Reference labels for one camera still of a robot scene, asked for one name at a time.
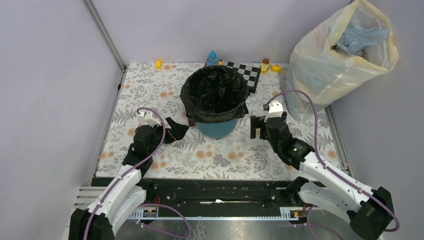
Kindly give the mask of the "teal plastic trash bin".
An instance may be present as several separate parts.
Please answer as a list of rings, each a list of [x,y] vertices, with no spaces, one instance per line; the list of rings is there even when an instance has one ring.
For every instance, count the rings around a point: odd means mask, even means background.
[[[201,123],[196,122],[198,130],[209,138],[220,140],[228,136],[237,126],[238,119],[232,119],[220,123]]]

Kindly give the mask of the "black trash bag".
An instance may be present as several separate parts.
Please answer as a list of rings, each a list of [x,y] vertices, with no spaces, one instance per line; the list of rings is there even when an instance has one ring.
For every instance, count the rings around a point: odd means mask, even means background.
[[[198,69],[186,79],[179,96],[186,116],[195,123],[224,123],[249,113],[248,85],[240,73],[227,66]]]

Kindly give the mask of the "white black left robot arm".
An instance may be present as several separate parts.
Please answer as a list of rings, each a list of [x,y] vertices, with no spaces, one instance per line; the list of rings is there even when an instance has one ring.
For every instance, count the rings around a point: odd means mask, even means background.
[[[85,209],[75,209],[70,217],[68,239],[113,240],[126,219],[139,206],[155,200],[154,184],[144,179],[153,164],[153,155],[163,144],[181,140],[189,126],[170,117],[166,128],[161,118],[146,117],[135,129],[118,175]]]

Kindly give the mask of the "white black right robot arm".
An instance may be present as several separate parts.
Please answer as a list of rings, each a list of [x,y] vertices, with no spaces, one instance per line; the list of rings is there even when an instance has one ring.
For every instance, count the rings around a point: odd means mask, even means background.
[[[288,166],[323,184],[319,187],[304,177],[289,185],[287,201],[315,205],[346,221],[363,240],[377,240],[394,220],[391,193],[359,182],[320,157],[308,143],[293,137],[286,117],[251,116],[250,137],[268,141],[272,150]]]

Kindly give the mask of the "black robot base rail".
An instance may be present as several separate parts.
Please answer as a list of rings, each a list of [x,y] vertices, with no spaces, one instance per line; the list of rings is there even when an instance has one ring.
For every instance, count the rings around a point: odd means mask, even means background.
[[[180,212],[195,209],[283,208],[301,211],[304,203],[287,191],[289,181],[145,178],[148,204]]]

